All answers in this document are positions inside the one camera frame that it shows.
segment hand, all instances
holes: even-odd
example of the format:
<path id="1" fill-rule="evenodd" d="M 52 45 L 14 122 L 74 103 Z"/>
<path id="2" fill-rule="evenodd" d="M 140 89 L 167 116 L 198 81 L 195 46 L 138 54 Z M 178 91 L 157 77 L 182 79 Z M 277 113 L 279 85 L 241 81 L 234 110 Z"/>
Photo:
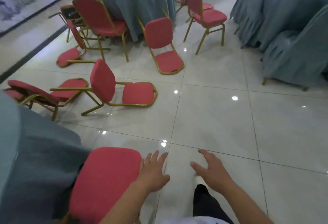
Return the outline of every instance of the hand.
<path id="1" fill-rule="evenodd" d="M 145 187 L 147 193 L 156 192 L 162 189 L 170 180 L 169 175 L 163 175 L 163 164 L 168 155 L 163 153 L 157 160 L 159 151 L 154 152 L 153 156 L 149 153 L 146 160 L 142 159 L 140 163 L 140 172 L 136 182 Z"/>
<path id="2" fill-rule="evenodd" d="M 198 163 L 191 162 L 191 167 L 200 175 L 205 183 L 216 192 L 223 194 L 225 189 L 230 185 L 235 185 L 235 182 L 230 177 L 229 173 L 224 168 L 220 159 L 213 153 L 200 149 L 199 153 L 203 154 L 207 161 L 207 169 L 201 167 Z"/>

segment tile floor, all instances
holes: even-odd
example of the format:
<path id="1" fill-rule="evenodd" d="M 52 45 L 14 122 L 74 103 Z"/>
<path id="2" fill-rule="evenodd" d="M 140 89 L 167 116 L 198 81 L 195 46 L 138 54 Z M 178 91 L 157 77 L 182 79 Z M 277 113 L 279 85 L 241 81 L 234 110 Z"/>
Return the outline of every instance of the tile floor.
<path id="1" fill-rule="evenodd" d="M 227 15 L 235 1 L 204 0 Z M 220 32 L 212 33 L 195 56 L 204 30 L 193 24 L 183 43 L 187 18 L 184 8 L 174 27 L 174 45 L 185 61 L 185 69 L 177 75 L 159 74 L 143 42 L 129 42 L 129 63 L 119 46 L 105 52 L 117 81 L 145 80 L 156 86 L 159 94 L 153 106 L 106 106 L 82 117 L 80 113 L 94 103 L 81 95 L 61 109 L 56 122 L 77 132 L 82 144 L 92 149 L 128 147 L 142 156 L 155 150 L 169 152 L 165 171 L 171 181 L 147 198 L 141 211 L 144 224 L 192 214 L 195 186 L 189 162 L 205 165 L 198 148 L 214 152 L 275 223 L 326 223 L 327 82 L 308 92 L 276 81 L 262 86 L 261 54 L 255 49 L 240 49 L 233 35 L 236 25 L 229 20 L 225 45 L 220 46 Z M 66 33 L 60 35 L 10 79 L 44 90 L 68 78 L 89 80 L 90 64 L 64 69 L 56 66 L 57 56 L 76 45 L 73 38 L 68 44 L 65 38 Z M 93 51 L 87 56 L 98 59 L 100 53 Z M 121 96 L 122 88 L 118 87 L 114 101 Z M 35 110 L 48 114 L 41 108 Z M 226 200 L 218 193 L 213 195 L 238 223 Z"/>

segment person's right arm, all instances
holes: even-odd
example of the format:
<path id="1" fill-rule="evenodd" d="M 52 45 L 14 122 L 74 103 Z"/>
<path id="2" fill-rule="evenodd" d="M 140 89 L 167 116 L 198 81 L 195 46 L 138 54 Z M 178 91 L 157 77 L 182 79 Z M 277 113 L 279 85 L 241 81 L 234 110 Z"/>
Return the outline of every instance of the person's right arm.
<path id="1" fill-rule="evenodd" d="M 195 162 L 191 167 L 204 179 L 207 185 L 222 194 L 229 202 L 240 224 L 273 224 L 273 221 L 230 177 L 220 159 L 206 150 L 198 150 L 207 161 L 208 168 Z"/>

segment pant leg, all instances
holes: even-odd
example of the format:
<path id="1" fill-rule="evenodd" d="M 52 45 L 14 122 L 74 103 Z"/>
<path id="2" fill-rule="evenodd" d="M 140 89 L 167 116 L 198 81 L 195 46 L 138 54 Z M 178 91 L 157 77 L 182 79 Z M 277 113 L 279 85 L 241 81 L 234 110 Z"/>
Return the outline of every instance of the pant leg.
<path id="1" fill-rule="evenodd" d="M 202 184 L 197 185 L 195 189 L 193 216 L 210 216 L 234 224 L 224 213 L 219 202 L 208 193 L 207 188 Z"/>

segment person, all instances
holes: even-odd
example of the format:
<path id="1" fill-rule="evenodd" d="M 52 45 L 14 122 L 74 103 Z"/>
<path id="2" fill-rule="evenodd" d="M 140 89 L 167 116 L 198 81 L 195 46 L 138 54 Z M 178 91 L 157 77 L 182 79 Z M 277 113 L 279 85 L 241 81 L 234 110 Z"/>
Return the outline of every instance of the person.
<path id="1" fill-rule="evenodd" d="M 220 159 L 206 150 L 198 150 L 206 161 L 207 168 L 195 162 L 191 167 L 204 180 L 197 185 L 194 193 L 193 217 L 180 221 L 170 221 L 172 224 L 233 224 L 231 219 L 221 209 L 217 200 L 212 197 L 207 187 L 222 194 L 240 224 L 273 224 L 269 217 L 230 177 Z M 169 175 L 163 175 L 163 164 L 168 153 L 158 158 L 159 151 L 148 154 L 141 161 L 137 179 L 128 187 L 112 209 L 101 220 L 100 224 L 133 224 L 138 220 L 141 207 L 151 192 L 162 189 L 170 180 Z"/>

